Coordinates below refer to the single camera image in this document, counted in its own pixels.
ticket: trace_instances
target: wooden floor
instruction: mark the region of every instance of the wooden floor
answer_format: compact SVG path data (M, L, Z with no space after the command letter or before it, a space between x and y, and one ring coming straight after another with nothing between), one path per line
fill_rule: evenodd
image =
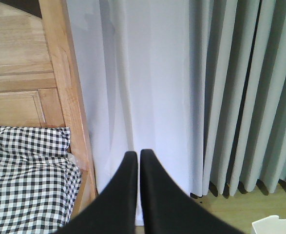
M251 232L251 223L269 215L286 218L286 189L278 185L274 194L267 194L261 186L253 192L238 191L235 196L215 196L209 191L207 196L194 199L198 204L218 218L240 229ZM137 234L143 234L143 227L137 227Z

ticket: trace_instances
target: pillow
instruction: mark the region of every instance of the pillow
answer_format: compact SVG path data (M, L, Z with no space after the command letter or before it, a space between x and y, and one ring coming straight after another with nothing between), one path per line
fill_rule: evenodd
M69 128L0 126L0 151L25 156L66 156Z

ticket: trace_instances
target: black and white checkered fabric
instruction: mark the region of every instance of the black and white checkered fabric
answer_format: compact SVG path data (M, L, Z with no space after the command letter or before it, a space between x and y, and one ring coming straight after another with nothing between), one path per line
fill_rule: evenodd
M67 158L68 128L0 127L0 234L45 234L65 225L81 173Z

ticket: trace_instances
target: wooden bed frame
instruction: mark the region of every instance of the wooden bed frame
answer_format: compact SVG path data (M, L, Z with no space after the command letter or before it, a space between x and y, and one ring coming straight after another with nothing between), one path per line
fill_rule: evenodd
M97 196L65 0L39 0L42 19L0 3L0 125L71 129L83 171L72 217Z

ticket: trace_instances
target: white plastic container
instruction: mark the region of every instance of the white plastic container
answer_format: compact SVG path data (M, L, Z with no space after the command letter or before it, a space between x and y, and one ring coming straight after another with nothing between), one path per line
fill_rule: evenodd
M252 223L251 234L286 234L286 219L271 215Z

